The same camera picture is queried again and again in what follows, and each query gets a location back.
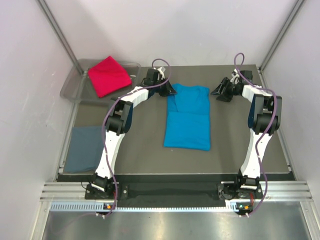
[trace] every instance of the reflective floor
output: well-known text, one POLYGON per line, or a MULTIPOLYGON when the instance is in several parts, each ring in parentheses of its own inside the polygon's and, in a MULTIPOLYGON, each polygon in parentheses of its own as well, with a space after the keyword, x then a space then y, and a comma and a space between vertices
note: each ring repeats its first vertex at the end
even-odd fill
POLYGON ((51 212, 44 240, 309 240, 300 203, 266 202, 250 218, 235 213, 115 212, 106 220, 51 212))

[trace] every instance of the gray floor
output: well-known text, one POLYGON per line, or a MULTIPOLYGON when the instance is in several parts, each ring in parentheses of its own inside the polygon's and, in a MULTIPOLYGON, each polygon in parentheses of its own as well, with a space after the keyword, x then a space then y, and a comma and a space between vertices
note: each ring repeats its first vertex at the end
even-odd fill
MULTIPOLYGON (((230 78, 233 69, 232 65, 174 66, 170 82, 186 86, 201 85, 213 90, 224 77, 230 78)), ((251 70, 253 82, 261 85, 255 65, 245 65, 242 69, 251 70)), ((141 79, 146 76, 147 70, 147 67, 142 68, 141 79)), ((159 95, 153 96, 133 111, 132 126, 121 143, 115 173, 237 173, 246 157, 250 139, 247 126, 250 105, 240 96, 235 96, 230 103, 217 101, 210 96, 211 150, 206 152, 163 147, 167 100, 159 95)), ((99 126, 106 112, 106 107, 82 104, 77 112, 75 126, 99 126)), ((268 144, 263 166, 267 173, 289 172, 277 134, 268 144)))
POLYGON ((55 235, 81 212, 50 212, 43 240, 310 240, 299 202, 266 202, 250 218, 235 213, 115 212, 87 215, 55 235))

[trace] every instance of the red cloth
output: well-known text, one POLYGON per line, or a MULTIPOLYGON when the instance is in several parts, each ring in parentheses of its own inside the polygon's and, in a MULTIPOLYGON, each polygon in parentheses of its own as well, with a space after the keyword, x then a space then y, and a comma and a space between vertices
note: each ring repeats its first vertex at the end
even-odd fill
POLYGON ((111 56, 90 68, 88 75, 99 98, 132 83, 126 70, 111 56))

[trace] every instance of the white wall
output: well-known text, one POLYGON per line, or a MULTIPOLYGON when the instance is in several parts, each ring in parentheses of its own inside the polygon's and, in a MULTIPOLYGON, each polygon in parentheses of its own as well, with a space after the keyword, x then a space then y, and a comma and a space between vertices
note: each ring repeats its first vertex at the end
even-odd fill
POLYGON ((78 59, 261 64, 296 0, 47 0, 78 59))
POLYGON ((72 64, 35 0, 2 1, 0 12, 0 239, 25 240, 57 164, 72 64))
POLYGON ((320 1, 308 0, 265 70, 283 98, 282 123, 299 178, 307 180, 320 211, 320 1))

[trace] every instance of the plastic bin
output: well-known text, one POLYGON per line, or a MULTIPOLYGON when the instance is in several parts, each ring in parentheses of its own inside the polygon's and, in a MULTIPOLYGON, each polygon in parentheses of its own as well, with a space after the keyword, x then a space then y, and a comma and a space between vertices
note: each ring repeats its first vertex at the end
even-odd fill
MULTIPOLYGON (((84 70, 88 70, 101 62, 101 60, 94 59, 81 59, 79 60, 80 65, 84 70)), ((130 86, 121 88, 114 91, 104 97, 98 97, 96 91, 91 83, 90 78, 87 74, 85 76, 80 76, 75 68, 72 68, 69 76, 65 80, 62 89, 60 91, 60 96, 62 98, 68 99, 73 103, 84 103, 93 105, 108 105, 109 100, 112 97, 119 97, 123 94, 130 92, 139 81, 139 74, 141 66, 138 63, 132 62, 122 62, 118 61, 119 64, 126 70, 129 74, 132 84, 130 86)))

